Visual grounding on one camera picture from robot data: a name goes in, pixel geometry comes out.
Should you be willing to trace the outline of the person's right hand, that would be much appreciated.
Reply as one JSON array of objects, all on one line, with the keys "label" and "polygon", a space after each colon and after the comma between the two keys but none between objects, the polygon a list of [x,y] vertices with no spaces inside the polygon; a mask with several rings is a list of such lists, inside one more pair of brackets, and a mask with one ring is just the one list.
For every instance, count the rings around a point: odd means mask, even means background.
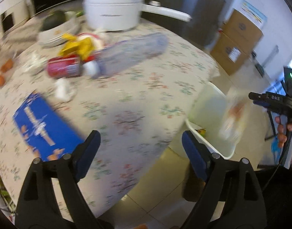
[{"label": "person's right hand", "polygon": [[[280,116],[276,116],[275,117],[275,122],[278,123],[278,127],[277,127],[277,138],[278,138],[278,147],[279,148],[283,148],[284,144],[286,143],[287,141],[287,136],[285,134],[285,126],[282,125],[281,123],[281,119],[280,119]],[[292,131],[292,123],[289,123],[287,125],[287,129]]]}]

